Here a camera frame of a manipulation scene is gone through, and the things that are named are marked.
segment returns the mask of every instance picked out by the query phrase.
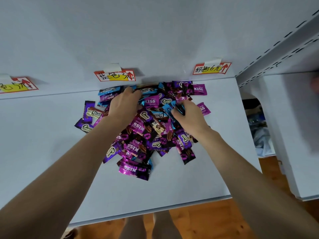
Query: wooden floor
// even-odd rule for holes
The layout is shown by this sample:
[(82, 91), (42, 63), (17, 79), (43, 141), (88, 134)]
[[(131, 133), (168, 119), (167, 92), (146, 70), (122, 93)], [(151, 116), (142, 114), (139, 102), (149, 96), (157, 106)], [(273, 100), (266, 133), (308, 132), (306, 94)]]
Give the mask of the wooden floor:
[[(295, 199), (286, 176), (280, 172), (277, 158), (263, 158), (259, 162), (263, 174)], [(319, 200), (298, 203), (319, 221)], [(257, 238), (232, 199), (173, 209), (170, 213), (184, 239)], [(154, 226), (152, 214), (144, 215), (144, 224), (150, 239)], [(123, 225), (124, 219), (119, 219), (82, 226), (76, 239), (117, 239)]]

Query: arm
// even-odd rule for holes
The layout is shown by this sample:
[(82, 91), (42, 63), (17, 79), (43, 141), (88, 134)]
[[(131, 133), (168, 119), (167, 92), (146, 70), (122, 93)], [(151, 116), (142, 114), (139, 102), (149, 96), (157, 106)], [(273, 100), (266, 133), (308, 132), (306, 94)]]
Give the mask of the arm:
[(61, 237), (111, 143), (136, 115), (140, 97), (126, 88), (108, 116), (0, 210), (1, 238)]
[(200, 108), (184, 101), (185, 116), (173, 116), (208, 152), (245, 220), (260, 238), (319, 238), (319, 225), (303, 208), (233, 150), (204, 120)]

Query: handwritten price tag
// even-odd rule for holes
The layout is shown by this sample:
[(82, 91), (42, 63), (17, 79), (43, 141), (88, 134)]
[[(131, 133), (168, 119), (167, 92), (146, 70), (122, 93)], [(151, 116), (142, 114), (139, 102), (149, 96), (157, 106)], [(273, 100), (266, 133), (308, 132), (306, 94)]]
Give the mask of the handwritten price tag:
[(204, 63), (197, 64), (194, 68), (193, 75), (203, 75), (203, 74), (226, 74), (232, 63), (220, 63), (219, 65), (212, 65), (210, 67), (205, 66)]
[(136, 81), (133, 70), (122, 69), (121, 72), (105, 73), (103, 70), (95, 71), (94, 74), (100, 81)]
[(26, 77), (0, 80), (0, 94), (28, 90), (38, 90), (38, 88)]

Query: bare leg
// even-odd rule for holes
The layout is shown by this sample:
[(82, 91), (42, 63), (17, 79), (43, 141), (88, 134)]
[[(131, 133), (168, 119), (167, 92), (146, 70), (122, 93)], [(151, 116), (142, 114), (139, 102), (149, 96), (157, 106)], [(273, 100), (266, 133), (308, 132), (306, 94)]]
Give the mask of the bare leg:
[(174, 225), (169, 211), (160, 211), (153, 214), (153, 239), (182, 239), (181, 234)]
[(119, 239), (146, 239), (143, 215), (125, 218), (125, 225)]

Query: hand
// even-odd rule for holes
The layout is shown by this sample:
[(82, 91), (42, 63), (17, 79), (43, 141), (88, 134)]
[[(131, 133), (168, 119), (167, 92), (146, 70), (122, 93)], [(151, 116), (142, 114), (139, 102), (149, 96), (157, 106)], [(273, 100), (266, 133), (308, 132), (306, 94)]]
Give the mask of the hand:
[(141, 96), (142, 92), (140, 90), (133, 92), (131, 87), (127, 87), (111, 101), (108, 117), (113, 117), (115, 121), (119, 121), (124, 129), (136, 116), (137, 110), (140, 108), (138, 101)]
[(171, 112), (186, 132), (197, 138), (203, 132), (211, 130), (204, 119), (201, 109), (194, 102), (183, 100), (181, 104), (185, 107), (185, 116), (176, 108)]

